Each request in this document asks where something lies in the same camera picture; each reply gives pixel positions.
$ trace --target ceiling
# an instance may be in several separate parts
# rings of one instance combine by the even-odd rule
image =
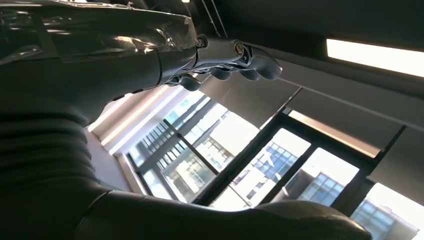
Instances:
[[[128,0],[89,1],[128,3]],[[401,81],[396,81],[392,86],[388,86],[385,82],[366,83],[408,95],[412,95],[411,92],[420,85],[420,95],[424,96],[422,78],[331,59],[327,56],[326,45],[326,39],[333,38],[424,52],[422,0],[191,0],[189,3],[183,3],[181,0],[131,0],[131,2],[133,7],[141,9],[191,16],[198,33],[228,36],[280,53],[372,72],[383,77],[401,78]],[[362,81],[362,78],[358,77],[355,80]]]

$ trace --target window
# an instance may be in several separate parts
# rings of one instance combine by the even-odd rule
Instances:
[[[358,171],[346,161],[317,148],[273,202],[303,200],[330,206]]]
[[[258,129],[191,92],[131,149],[154,196],[191,202],[258,133]]]
[[[377,183],[350,218],[367,229],[372,240],[424,238],[424,206]]]
[[[285,129],[279,130],[230,184],[231,191],[237,193],[236,202],[239,203],[234,207],[259,204],[310,145],[309,142]],[[221,198],[225,198],[224,194],[215,202],[222,203]]]

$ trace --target roller shade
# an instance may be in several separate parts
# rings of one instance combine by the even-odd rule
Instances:
[[[386,118],[307,89],[302,89],[288,107],[379,149],[385,148],[401,128]]]
[[[260,128],[297,89],[282,80],[249,81],[235,72],[227,81],[210,77],[200,91]]]
[[[424,205],[424,132],[407,128],[369,178]]]

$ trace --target robotic finger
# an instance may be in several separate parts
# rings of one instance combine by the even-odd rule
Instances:
[[[283,68],[266,51],[243,44],[239,40],[199,35],[196,41],[196,60],[181,72],[211,74],[219,80],[228,80],[232,72],[240,72],[246,79],[257,81],[277,79]],[[167,84],[179,84],[190,91],[198,90],[200,83],[187,73],[178,72]]]

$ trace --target ceiling light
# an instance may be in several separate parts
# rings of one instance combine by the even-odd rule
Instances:
[[[424,52],[327,39],[331,58],[424,77]]]

